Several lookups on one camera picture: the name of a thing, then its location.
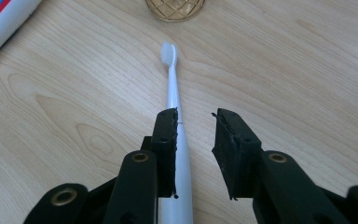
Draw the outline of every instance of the toothbrush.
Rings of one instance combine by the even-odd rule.
[[[163,43],[161,48],[161,60],[169,67],[167,108],[177,108],[178,110],[175,185],[176,192],[179,196],[177,199],[173,197],[161,199],[161,223],[192,224],[193,205],[190,158],[176,80],[177,52],[175,45],[168,42]]]

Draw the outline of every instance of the tabletop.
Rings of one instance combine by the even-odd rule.
[[[118,174],[165,109],[164,41],[178,48],[195,223],[256,223],[212,153],[219,107],[317,185],[358,185],[358,0],[206,0],[180,22],[145,0],[48,0],[0,49],[0,223],[60,184]]]

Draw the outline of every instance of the wood grain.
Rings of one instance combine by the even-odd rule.
[[[143,0],[49,0],[0,49],[0,223],[62,183],[118,174],[165,108],[164,40],[179,48],[195,223],[255,223],[211,152],[218,107],[316,184],[358,185],[358,0],[206,0],[177,23]]]

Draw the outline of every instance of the metal ring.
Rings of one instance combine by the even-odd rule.
[[[287,162],[286,157],[284,157],[283,155],[278,154],[278,153],[269,154],[268,158],[272,161],[279,162],[279,163]]]
[[[142,152],[136,153],[132,156],[132,160],[136,162],[143,162],[149,160],[149,156],[147,154],[144,154]]]
[[[77,197],[75,189],[62,189],[55,193],[51,198],[51,203],[55,206],[63,206],[71,203]]]

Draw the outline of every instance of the toothbrush handle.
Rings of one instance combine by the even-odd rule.
[[[177,107],[177,150],[175,185],[178,199],[161,199],[161,223],[164,224],[192,224],[193,204],[191,192],[190,158],[186,139],[185,128],[182,120],[182,110],[179,100],[179,90],[176,80],[175,67],[169,69],[167,108]]]

